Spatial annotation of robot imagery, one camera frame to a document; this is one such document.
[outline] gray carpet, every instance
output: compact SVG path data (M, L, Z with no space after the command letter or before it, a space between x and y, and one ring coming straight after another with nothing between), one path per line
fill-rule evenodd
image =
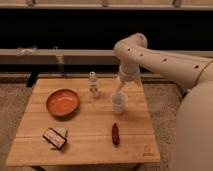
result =
M153 126L161 154L160 167L156 165L84 165L45 167L48 171L169 171L171 146L174 136L176 111L180 104L180 93L175 84L144 84ZM25 84L0 84L0 171L31 171L29 167L7 167L5 161L16 130L27 105L32 88Z

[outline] orange bowl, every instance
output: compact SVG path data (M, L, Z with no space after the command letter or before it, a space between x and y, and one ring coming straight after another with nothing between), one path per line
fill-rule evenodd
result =
M68 89L58 90L52 93L46 102L47 110L56 117L72 114L79 106L78 95Z

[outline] wooden table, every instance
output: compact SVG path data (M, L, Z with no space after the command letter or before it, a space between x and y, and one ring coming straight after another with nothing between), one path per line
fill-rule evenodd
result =
M158 163L160 155L143 88L128 83L123 91L128 104L121 116L113 114L110 95L116 90L115 78L98 79L100 97L90 97L88 79L39 79L11 147L8 166ZM47 111L48 96L59 89L72 89L80 97L77 115L59 121ZM117 122L120 146L112 144L111 128ZM50 150L42 137L48 127L68 129L64 150Z

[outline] white cup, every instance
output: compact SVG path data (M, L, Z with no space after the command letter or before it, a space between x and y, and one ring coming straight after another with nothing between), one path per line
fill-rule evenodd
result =
M117 115L122 114L125 109L128 97L122 92L116 92L111 95L111 103L113 112Z

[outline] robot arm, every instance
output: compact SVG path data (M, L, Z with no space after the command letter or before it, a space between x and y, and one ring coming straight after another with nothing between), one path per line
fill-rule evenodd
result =
M138 82L139 65L165 76L184 89L191 89L206 79L213 80L213 72L207 69L213 69L211 59L150 50L146 47L147 40L140 33L116 43L114 52L120 59L119 78L122 83Z
M211 59L146 49L147 40L134 34L116 43L120 59L120 90L126 82L140 82L139 65L191 89L176 118L170 171L213 170L213 62Z

